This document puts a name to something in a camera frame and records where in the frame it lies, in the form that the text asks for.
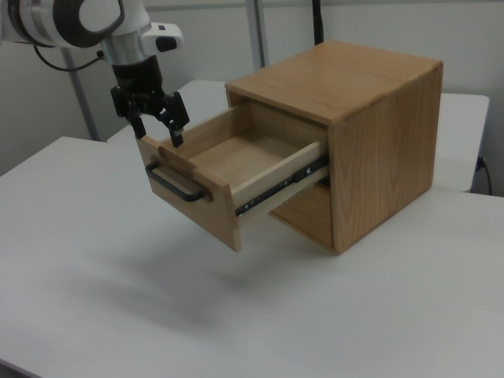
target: drawer handle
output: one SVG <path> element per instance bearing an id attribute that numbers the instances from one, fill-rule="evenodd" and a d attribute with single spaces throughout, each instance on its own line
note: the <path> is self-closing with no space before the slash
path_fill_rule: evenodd
<path id="1" fill-rule="evenodd" d="M 147 175 L 169 191 L 171 191 L 174 195 L 176 195 L 178 198 L 182 199 L 185 202 L 195 202 L 198 201 L 199 199 L 203 198 L 203 190 L 200 189 L 194 193 L 186 193 L 185 191 L 181 191 L 178 187 L 173 185 L 172 183 L 169 183 L 153 171 L 156 168 L 159 168 L 161 164 L 158 161 L 153 161 L 152 163 L 148 164 L 145 167 L 145 172 Z"/>

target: open drawer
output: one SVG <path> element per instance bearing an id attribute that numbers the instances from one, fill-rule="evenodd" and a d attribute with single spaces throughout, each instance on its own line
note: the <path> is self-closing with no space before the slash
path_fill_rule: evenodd
<path id="1" fill-rule="evenodd" d="M 259 102 L 169 139 L 138 140 L 153 192 L 233 250 L 239 229 L 329 174 L 327 129 Z"/>

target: table surface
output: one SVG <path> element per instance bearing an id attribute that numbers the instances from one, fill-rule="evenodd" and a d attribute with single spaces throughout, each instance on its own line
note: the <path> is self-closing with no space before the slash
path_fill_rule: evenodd
<path id="1" fill-rule="evenodd" d="M 224 84 L 224 81 L 194 80 L 179 89 L 191 118 L 186 129 L 228 108 Z M 441 95 L 434 188 L 471 189 L 489 101 L 488 97 L 474 94 Z M 148 136 L 156 140 L 169 137 L 168 129 L 155 118 L 142 116 L 142 119 Z M 108 143 L 136 148 L 134 135 L 128 126 Z"/>
<path id="2" fill-rule="evenodd" d="M 265 217 L 235 254 L 137 150 L 63 138 L 0 213 L 0 358 L 44 378 L 504 371 L 502 198 L 430 190 L 339 257 Z"/>

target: wooden box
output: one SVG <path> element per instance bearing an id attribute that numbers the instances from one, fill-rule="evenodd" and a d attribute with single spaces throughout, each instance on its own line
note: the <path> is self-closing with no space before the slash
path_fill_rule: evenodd
<path id="1" fill-rule="evenodd" d="M 139 149 L 153 192 L 232 249 L 272 212 L 339 254 L 430 188 L 442 75 L 441 61 L 322 43 L 227 83 L 229 109 L 180 148 Z"/>

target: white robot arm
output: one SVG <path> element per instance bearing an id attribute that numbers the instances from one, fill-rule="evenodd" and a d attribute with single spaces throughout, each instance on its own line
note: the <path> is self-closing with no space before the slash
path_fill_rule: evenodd
<path id="1" fill-rule="evenodd" d="M 174 146 L 189 122 L 182 98 L 165 94 L 156 55 L 183 44 L 174 24 L 150 22 L 140 0 L 0 0 L 0 42 L 41 47 L 86 48 L 99 43 L 118 85 L 112 89 L 117 115 L 137 138 L 145 135 L 140 114 L 170 130 Z"/>

